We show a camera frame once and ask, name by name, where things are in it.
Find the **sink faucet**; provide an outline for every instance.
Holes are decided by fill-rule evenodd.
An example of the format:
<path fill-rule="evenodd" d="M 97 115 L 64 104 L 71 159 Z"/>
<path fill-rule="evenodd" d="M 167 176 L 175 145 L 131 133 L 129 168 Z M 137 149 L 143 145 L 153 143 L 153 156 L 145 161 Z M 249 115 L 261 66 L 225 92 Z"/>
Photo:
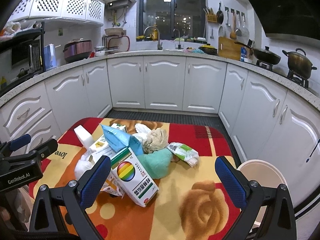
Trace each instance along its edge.
<path fill-rule="evenodd" d="M 174 31 L 177 30 L 178 31 L 178 35 L 179 35 L 179 45 L 178 47 L 175 47 L 176 49 L 181 49 L 181 45 L 180 45 L 180 31 L 178 29 L 173 29 L 173 33 Z"/>
<path fill-rule="evenodd" d="M 149 29 L 149 28 L 154 28 L 154 29 L 156 29 L 156 30 L 158 31 L 158 50 L 162 50 L 162 42 L 161 42 L 161 44 L 160 44 L 160 31 L 158 30 L 157 27 L 154 27 L 154 26 L 149 26 L 149 27 L 147 27 L 147 28 L 144 30 L 143 35 L 146 35 L 146 30 Z"/>

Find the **pot handle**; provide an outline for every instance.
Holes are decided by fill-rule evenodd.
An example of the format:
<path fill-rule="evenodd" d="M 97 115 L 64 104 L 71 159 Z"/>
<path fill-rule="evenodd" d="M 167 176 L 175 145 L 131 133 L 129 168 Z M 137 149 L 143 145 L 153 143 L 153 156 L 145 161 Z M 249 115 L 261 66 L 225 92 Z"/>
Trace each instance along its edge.
<path fill-rule="evenodd" d="M 298 50 L 301 50 L 301 51 L 304 53 L 305 56 L 307 55 L 306 52 L 305 52 L 303 49 L 301 49 L 301 48 L 296 48 L 296 52 L 297 52 Z"/>

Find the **stove burner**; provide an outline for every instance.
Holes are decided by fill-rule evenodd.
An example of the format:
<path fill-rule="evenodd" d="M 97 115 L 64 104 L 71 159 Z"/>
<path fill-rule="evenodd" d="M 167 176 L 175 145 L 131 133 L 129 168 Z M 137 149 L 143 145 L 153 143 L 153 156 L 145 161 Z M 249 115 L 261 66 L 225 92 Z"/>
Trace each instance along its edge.
<path fill-rule="evenodd" d="M 287 78 L 304 88 L 309 88 L 309 81 L 292 70 L 289 70 Z"/>
<path fill-rule="evenodd" d="M 262 67 L 264 69 L 267 69 L 267 70 L 270 70 L 272 71 L 272 66 L 271 64 L 267 63 L 267 62 L 263 62 L 261 60 L 257 60 L 257 63 L 256 63 L 257 66 L 259 67 Z"/>

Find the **wooden cutting board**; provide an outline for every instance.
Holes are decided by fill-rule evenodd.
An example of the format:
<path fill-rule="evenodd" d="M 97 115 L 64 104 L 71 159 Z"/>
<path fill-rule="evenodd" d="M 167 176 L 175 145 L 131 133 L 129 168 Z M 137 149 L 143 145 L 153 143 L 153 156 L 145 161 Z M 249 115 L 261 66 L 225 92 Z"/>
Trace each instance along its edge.
<path fill-rule="evenodd" d="M 219 37 L 218 56 L 240 60 L 241 45 L 235 44 L 236 40 Z"/>

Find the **rainbow circle logo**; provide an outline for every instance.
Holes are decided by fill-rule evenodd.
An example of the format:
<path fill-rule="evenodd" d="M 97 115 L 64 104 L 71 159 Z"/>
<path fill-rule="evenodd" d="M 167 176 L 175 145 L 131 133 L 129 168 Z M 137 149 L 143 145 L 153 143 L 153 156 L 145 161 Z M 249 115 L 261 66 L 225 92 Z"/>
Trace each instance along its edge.
<path fill-rule="evenodd" d="M 133 179 L 136 170 L 132 163 L 121 162 L 117 168 L 118 177 L 123 181 L 130 181 Z"/>

